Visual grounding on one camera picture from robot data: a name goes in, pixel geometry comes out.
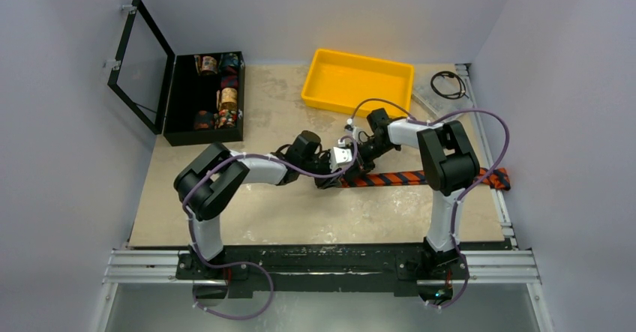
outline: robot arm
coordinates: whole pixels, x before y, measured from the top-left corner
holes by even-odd
[[[458,195],[471,185],[479,173],[479,162],[461,123],[416,124],[405,118],[390,119],[384,109],[372,111],[367,121],[373,134],[366,141],[357,142],[356,156],[353,156],[353,145],[343,141],[338,142],[338,147],[317,152],[320,138],[309,131],[298,135],[284,153],[279,150],[267,156],[316,175],[328,175],[355,158],[354,164],[342,176],[315,178],[316,186],[325,189],[337,186],[340,178],[351,181],[369,173],[375,168],[376,158],[393,149],[400,150],[402,145],[419,149],[427,182],[434,191],[431,225],[424,248],[430,254],[430,259],[436,260],[435,265],[456,259],[457,256],[452,255],[454,246],[451,231],[458,230],[461,206],[457,209],[455,226],[451,226],[452,207]],[[346,129],[359,131],[351,125]],[[210,145],[175,179],[174,187],[180,200],[183,201],[207,171],[237,154],[243,153],[228,150],[220,143]],[[283,185],[295,181],[298,176],[297,171],[275,160],[247,157],[229,164],[220,170],[216,179],[207,181],[188,203],[190,212],[195,216],[194,234],[203,257],[213,259],[223,250],[219,215],[241,184]]]

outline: metal frame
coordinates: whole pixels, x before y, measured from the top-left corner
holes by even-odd
[[[102,282],[106,284],[186,284],[225,286],[224,280],[177,280],[179,254],[187,250],[114,250]],[[532,251],[464,251],[469,283],[540,283]],[[419,280],[419,286],[444,280]]]
[[[470,85],[466,65],[456,64],[455,67],[457,74],[466,83],[467,92],[474,103],[473,88]],[[481,116],[472,114],[471,119],[482,143],[481,157],[491,165],[493,158]],[[525,284],[539,330],[553,332],[554,327],[543,297],[541,277],[536,267],[534,255],[532,251],[518,249],[515,232],[501,191],[493,190],[493,199],[503,235],[511,241],[513,250],[463,251],[470,266],[469,284]],[[179,267],[180,253],[187,253],[187,250],[113,250],[102,281],[100,304],[98,314],[93,322],[93,331],[103,332],[106,330],[119,284],[176,283],[193,285],[196,283],[207,286],[224,286],[226,284],[224,280],[177,280],[176,271]],[[417,285],[439,285],[444,282],[442,280],[419,280]],[[462,282],[462,280],[453,280],[453,283]]]

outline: white wall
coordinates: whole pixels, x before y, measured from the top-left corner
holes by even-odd
[[[240,49],[248,63],[309,62],[319,48],[468,62],[506,0],[143,0],[177,54]]]
[[[87,331],[131,230],[154,136],[101,70],[130,1],[0,0],[0,331]]]
[[[506,201],[558,331],[636,322],[635,2],[508,0],[471,67],[510,125]]]

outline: work surface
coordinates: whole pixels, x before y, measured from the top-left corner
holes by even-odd
[[[344,135],[348,116],[306,107],[300,92],[308,66],[247,66],[244,141],[226,147],[268,153],[291,143],[303,130],[317,133],[330,148]],[[453,65],[416,65],[415,83],[428,84]],[[411,113],[431,118],[414,101]],[[460,118],[481,166],[481,140],[469,116]],[[363,118],[358,126],[368,130]],[[171,147],[159,136],[148,169],[130,246],[184,246],[190,242],[185,214],[173,189],[175,177],[207,145]],[[375,172],[422,169],[419,152],[404,147],[376,160]],[[276,187],[245,184],[221,214],[225,244],[334,244],[422,241],[431,221],[432,190],[428,186],[331,188],[318,190],[301,176]],[[481,185],[466,197],[460,225],[462,241],[501,241],[503,234],[490,188]]]

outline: small object in box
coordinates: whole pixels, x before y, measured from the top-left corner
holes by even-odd
[[[239,77],[236,75],[228,75],[220,78],[220,88],[238,88]]]
[[[236,125],[236,111],[231,109],[222,109],[219,111],[219,119],[217,128],[228,128]]]
[[[218,110],[222,111],[224,109],[229,109],[232,111],[236,111],[236,98],[239,95],[239,92],[234,88],[224,88],[223,91],[220,92],[220,98],[218,98]]]
[[[211,130],[215,128],[215,114],[208,111],[198,111],[194,116],[195,130]]]
[[[411,64],[318,49],[301,97],[309,107],[348,115],[359,103],[371,97],[389,100],[408,111],[414,73]],[[360,107],[357,115],[365,117],[379,108],[384,108],[392,118],[406,116],[398,108],[376,101]]]
[[[196,72],[200,76],[216,75],[218,73],[217,60],[210,55],[194,55]]]
[[[219,71],[224,75],[236,75],[239,70],[239,56],[235,53],[224,53],[220,57]]]

